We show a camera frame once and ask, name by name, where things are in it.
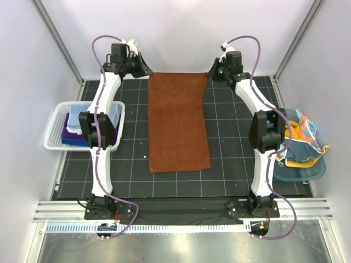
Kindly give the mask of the brown towel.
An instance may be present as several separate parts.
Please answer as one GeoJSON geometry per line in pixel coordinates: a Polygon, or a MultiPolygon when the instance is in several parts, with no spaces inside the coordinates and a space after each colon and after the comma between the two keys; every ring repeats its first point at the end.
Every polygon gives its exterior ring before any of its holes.
{"type": "Polygon", "coordinates": [[[155,73],[148,80],[149,169],[152,173],[211,167],[203,112],[205,73],[155,73]]]}

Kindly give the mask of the light blue bear towel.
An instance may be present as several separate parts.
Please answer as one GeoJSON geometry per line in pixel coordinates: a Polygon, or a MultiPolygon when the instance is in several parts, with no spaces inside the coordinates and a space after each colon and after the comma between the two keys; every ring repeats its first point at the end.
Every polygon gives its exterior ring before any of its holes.
{"type": "MultiPolygon", "coordinates": [[[[73,104],[70,106],[70,110],[67,115],[67,123],[65,124],[65,128],[68,133],[82,135],[78,117],[81,112],[87,112],[89,106],[90,103],[88,102],[73,104]]],[[[114,128],[116,128],[119,123],[121,110],[122,107],[117,102],[112,103],[108,116],[114,128]]]]}

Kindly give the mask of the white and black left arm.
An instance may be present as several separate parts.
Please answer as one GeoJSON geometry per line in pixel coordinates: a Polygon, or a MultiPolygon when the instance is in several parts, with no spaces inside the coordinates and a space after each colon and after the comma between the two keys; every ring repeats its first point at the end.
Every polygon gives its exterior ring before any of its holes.
{"type": "Polygon", "coordinates": [[[99,66],[101,77],[95,97],[78,117],[93,162],[93,187],[86,205],[86,220],[111,219],[117,211],[110,175],[116,128],[108,116],[115,94],[125,75],[141,78],[153,74],[133,40],[112,44],[110,57],[99,66]]]}

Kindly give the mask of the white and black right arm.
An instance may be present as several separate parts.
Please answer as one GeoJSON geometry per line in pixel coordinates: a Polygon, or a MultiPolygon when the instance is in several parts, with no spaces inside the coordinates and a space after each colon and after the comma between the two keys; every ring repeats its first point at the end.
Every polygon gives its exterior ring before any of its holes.
{"type": "Polygon", "coordinates": [[[207,78],[224,82],[245,103],[252,115],[249,143],[254,150],[254,178],[246,203],[252,217],[263,217],[274,205],[272,186],[277,151],[285,140],[285,120],[244,72],[240,51],[222,46],[223,54],[214,60],[207,78]]]}

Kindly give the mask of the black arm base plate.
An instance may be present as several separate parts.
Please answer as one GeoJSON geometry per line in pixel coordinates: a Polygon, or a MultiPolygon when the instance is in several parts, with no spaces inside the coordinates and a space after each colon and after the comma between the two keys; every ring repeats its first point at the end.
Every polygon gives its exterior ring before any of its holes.
{"type": "Polygon", "coordinates": [[[255,201],[251,197],[129,198],[116,201],[95,198],[88,202],[86,220],[115,220],[132,225],[229,225],[280,216],[272,196],[255,201]]]}

